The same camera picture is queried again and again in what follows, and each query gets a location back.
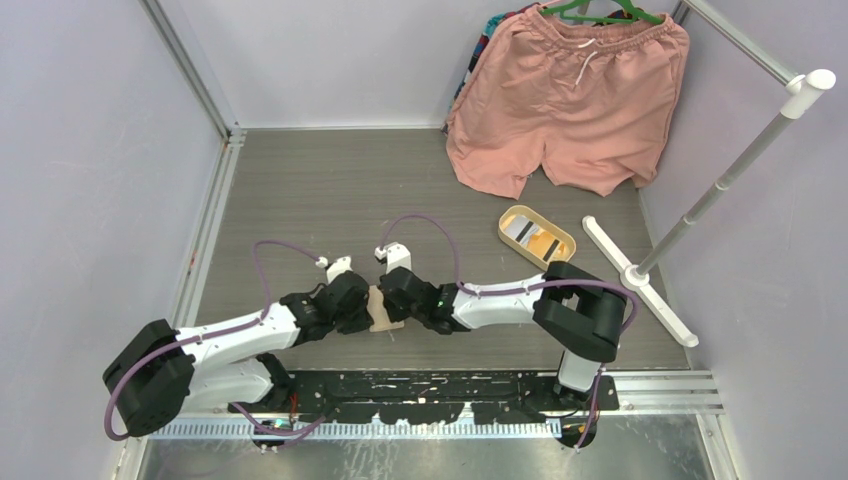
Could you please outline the yellow oval tray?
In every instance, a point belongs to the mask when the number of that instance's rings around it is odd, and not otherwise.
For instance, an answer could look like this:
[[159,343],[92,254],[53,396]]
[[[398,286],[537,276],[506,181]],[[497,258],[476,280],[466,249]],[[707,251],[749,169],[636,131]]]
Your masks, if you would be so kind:
[[572,259],[575,239],[525,205],[509,207],[497,222],[499,238],[520,256],[546,271],[552,262]]

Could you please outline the beige leather card holder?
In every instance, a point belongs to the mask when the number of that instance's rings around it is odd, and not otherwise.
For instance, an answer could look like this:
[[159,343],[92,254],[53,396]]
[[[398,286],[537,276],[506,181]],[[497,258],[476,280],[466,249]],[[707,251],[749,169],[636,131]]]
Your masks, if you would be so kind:
[[368,331],[378,333],[405,327],[403,320],[392,322],[388,310],[384,306],[384,296],[377,286],[371,285],[368,292],[367,313],[372,319]]

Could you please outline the white card with black stripe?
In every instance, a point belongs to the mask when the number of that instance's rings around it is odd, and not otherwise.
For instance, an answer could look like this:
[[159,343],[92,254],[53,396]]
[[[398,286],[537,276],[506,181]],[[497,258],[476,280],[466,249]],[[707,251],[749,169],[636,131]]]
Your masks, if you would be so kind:
[[539,226],[523,215],[514,216],[504,228],[504,233],[512,240],[524,245],[539,231]]

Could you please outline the white clothes rack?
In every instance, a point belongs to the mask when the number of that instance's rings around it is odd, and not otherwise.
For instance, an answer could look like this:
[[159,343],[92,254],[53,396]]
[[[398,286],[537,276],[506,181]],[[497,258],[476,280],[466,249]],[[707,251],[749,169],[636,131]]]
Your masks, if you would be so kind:
[[619,272],[627,293],[635,293],[662,324],[672,338],[685,348],[694,348],[699,338],[680,319],[667,301],[651,285],[650,271],[694,227],[732,184],[774,143],[791,125],[800,119],[837,81],[829,69],[815,69],[801,74],[757,45],[746,33],[707,1],[683,0],[675,6],[672,17],[681,24],[689,14],[699,16],[734,47],[753,61],[787,92],[788,98],[775,117],[751,141],[741,154],[718,176],[712,185],[666,233],[653,250],[640,262],[634,263],[604,231],[595,217],[587,215],[582,227],[605,258]]

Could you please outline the green clothes hanger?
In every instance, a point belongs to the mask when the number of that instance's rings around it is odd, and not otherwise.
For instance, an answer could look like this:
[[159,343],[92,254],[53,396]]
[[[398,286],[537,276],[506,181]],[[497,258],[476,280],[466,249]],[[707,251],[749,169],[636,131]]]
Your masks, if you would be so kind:
[[540,5],[543,16],[550,16],[570,25],[632,24],[644,21],[660,25],[664,18],[642,8],[637,1],[548,1]]

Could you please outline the colourful garment behind shorts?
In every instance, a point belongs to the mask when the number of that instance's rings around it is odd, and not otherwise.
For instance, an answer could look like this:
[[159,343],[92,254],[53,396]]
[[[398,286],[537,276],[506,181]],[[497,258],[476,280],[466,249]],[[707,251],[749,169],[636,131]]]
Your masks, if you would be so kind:
[[511,18],[515,15],[518,15],[520,13],[524,13],[526,10],[531,9],[535,6],[540,6],[540,3],[539,2],[533,2],[533,3],[525,5],[524,7],[520,8],[518,10],[513,10],[513,11],[508,11],[508,12],[496,14],[496,15],[490,17],[487,20],[486,24],[484,25],[484,27],[481,30],[481,33],[480,33],[480,35],[479,35],[479,37],[478,37],[478,39],[477,39],[477,41],[474,45],[473,50],[471,51],[469,61],[468,61],[468,65],[467,65],[466,69],[464,70],[463,77],[461,78],[461,80],[460,80],[460,82],[459,82],[459,84],[458,84],[458,86],[455,90],[455,93],[454,93],[454,95],[453,95],[453,97],[452,97],[452,99],[449,103],[448,112],[452,111],[453,106],[456,103],[458,97],[460,96],[463,88],[465,87],[467,82],[470,80],[472,73],[473,73],[475,67],[477,66],[477,63],[480,60],[480,57],[482,56],[483,51],[488,46],[488,44],[491,40],[491,37],[494,35],[496,29],[507,19],[509,19],[509,18]]

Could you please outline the yellow card with dark stripe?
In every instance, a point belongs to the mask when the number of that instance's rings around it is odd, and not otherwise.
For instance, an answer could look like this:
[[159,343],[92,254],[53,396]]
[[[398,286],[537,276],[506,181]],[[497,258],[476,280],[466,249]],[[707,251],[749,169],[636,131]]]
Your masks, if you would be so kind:
[[536,233],[528,242],[527,248],[544,262],[568,260],[571,255],[569,244],[547,231]]

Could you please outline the pink shorts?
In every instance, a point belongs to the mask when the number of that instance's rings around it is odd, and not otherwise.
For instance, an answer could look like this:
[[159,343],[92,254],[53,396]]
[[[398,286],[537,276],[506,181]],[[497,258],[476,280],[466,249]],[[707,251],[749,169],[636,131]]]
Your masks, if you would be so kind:
[[690,50],[668,14],[569,25],[537,5],[491,34],[446,118],[458,181],[518,198],[542,170],[600,196],[650,184],[667,145]]

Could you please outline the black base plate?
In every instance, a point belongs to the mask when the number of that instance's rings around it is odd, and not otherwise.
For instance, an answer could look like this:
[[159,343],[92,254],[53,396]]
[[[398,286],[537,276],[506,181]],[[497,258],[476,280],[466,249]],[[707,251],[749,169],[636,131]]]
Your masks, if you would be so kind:
[[241,371],[205,386],[221,390],[227,406],[239,403],[254,415],[353,425],[451,424],[465,411],[477,425],[529,424],[574,416],[591,405],[601,411],[620,406],[610,376],[596,391],[574,393],[543,371],[301,370],[277,381]]

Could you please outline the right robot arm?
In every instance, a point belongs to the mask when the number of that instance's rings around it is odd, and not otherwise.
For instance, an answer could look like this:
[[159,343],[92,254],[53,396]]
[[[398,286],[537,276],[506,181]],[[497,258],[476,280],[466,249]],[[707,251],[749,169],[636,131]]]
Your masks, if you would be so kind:
[[582,409],[594,396],[598,372],[613,362],[636,300],[566,262],[555,261],[528,279],[493,284],[426,282],[406,267],[380,277],[388,310],[413,318],[441,335],[495,325],[534,324],[563,347],[555,396],[567,410]]

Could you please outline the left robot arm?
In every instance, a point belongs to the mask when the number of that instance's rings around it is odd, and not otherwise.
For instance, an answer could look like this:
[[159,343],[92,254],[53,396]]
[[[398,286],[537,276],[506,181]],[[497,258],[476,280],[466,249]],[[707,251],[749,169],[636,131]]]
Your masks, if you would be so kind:
[[274,352],[370,327],[368,282],[346,271],[316,292],[294,293],[267,309],[223,322],[174,329],[145,325],[105,369],[112,440],[142,437],[183,412],[231,404],[285,409],[292,388]]

